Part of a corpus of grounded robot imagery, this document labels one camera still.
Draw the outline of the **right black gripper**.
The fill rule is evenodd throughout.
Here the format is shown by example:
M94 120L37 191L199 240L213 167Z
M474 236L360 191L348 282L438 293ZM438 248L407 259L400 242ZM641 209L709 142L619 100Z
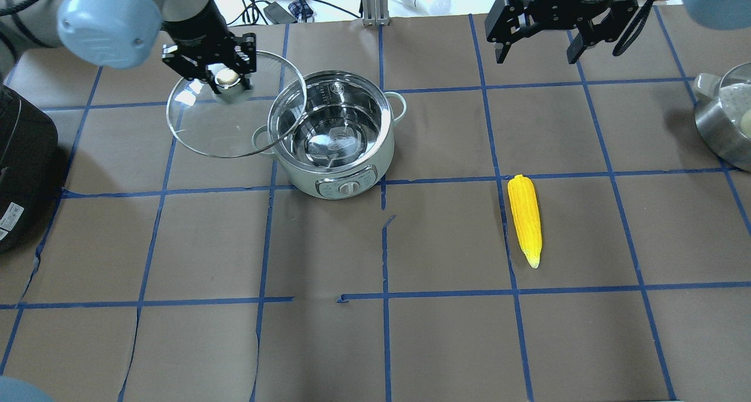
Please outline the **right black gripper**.
M495 0L485 19L485 38L494 44L496 63L503 63L521 39L576 29L566 50L573 65L590 47L615 42L637 11L637 0Z

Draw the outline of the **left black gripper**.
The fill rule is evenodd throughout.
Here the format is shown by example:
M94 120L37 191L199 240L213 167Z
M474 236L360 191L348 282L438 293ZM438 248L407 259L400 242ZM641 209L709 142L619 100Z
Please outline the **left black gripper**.
M242 87L253 88L256 72L257 36L232 33L220 15L196 15L179 22L163 22L162 28L172 39L162 49L162 62L188 81L199 80L216 92L210 65L223 65L241 76Z

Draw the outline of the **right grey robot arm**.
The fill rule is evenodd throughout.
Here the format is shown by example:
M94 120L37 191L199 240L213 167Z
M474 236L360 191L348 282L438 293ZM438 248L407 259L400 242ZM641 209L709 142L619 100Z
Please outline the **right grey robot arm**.
M657 0L496 0L485 19L485 38L504 62L514 43L541 31L576 31L566 50L573 65L587 49L613 43L622 55L644 29ZM682 0L693 22L716 30L749 27L749 0Z

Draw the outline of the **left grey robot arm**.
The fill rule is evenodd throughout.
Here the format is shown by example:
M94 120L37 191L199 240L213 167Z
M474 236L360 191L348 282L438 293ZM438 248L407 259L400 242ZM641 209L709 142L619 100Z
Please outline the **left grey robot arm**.
M2 0L2 77L27 50L62 46L93 65L131 69L161 31L172 41L162 60L182 78L215 94L251 89L255 35L231 33L214 0Z

